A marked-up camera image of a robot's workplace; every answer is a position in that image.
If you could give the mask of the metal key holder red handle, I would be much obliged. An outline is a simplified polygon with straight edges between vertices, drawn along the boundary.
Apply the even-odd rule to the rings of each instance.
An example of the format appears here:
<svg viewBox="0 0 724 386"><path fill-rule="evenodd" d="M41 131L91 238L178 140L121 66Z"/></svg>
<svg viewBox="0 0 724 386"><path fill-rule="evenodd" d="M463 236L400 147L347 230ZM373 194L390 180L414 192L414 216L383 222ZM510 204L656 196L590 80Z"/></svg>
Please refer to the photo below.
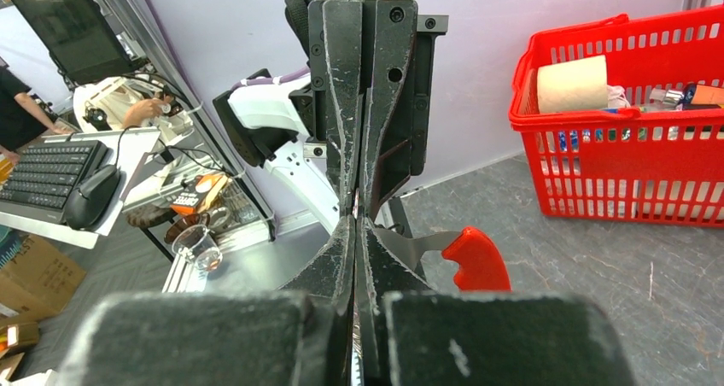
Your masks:
<svg viewBox="0 0 724 386"><path fill-rule="evenodd" d="M385 228L376 228L384 248L403 265L414 270L427 252L439 252L458 266L453 282L462 291L510 291L511 281L504 259L494 242L473 226L462 231L443 231L426 237L408 238Z"/></svg>

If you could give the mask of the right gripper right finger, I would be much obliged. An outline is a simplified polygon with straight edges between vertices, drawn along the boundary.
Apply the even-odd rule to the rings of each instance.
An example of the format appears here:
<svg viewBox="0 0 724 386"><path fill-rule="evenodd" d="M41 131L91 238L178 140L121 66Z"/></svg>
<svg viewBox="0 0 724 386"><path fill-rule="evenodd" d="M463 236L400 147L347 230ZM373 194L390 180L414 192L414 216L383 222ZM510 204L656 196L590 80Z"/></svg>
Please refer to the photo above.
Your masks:
<svg viewBox="0 0 724 386"><path fill-rule="evenodd" d="M364 380L389 385L388 341L383 295L390 291L426 291L423 277L403 264L368 218L357 224L357 310Z"/></svg>

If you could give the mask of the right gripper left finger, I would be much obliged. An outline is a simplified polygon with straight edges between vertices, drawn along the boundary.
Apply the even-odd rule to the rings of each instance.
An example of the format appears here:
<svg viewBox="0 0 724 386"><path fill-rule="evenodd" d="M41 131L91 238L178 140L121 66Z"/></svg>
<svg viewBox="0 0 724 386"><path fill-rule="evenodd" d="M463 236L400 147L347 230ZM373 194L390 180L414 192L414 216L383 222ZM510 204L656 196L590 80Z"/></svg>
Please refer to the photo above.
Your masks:
<svg viewBox="0 0 724 386"><path fill-rule="evenodd" d="M307 299L295 365L298 385L350 382L356 241L356 219L341 217L327 243L281 287Z"/></svg>

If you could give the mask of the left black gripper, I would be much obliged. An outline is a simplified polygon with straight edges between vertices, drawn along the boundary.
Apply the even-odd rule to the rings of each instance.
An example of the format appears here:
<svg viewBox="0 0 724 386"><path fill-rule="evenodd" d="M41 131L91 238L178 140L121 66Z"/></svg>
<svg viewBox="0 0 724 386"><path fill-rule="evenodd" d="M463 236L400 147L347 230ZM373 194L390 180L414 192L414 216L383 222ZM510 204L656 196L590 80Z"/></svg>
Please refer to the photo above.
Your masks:
<svg viewBox="0 0 724 386"><path fill-rule="evenodd" d="M447 31L447 16L421 15L415 0L310 4L315 126L327 141L327 176L342 217L353 211L359 147L360 209L370 219L423 172L435 41Z"/></svg>

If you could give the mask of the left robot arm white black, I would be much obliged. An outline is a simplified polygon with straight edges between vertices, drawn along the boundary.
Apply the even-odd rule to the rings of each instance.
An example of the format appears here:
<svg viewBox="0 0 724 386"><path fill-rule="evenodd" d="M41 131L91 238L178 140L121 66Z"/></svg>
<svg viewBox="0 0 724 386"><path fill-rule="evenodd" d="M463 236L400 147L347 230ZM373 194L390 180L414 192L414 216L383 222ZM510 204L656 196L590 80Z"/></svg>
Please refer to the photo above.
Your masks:
<svg viewBox="0 0 724 386"><path fill-rule="evenodd" d="M307 56L214 99L236 152L291 189L332 232L362 197L370 216L427 161L436 39L447 15L416 0L284 0Z"/></svg>

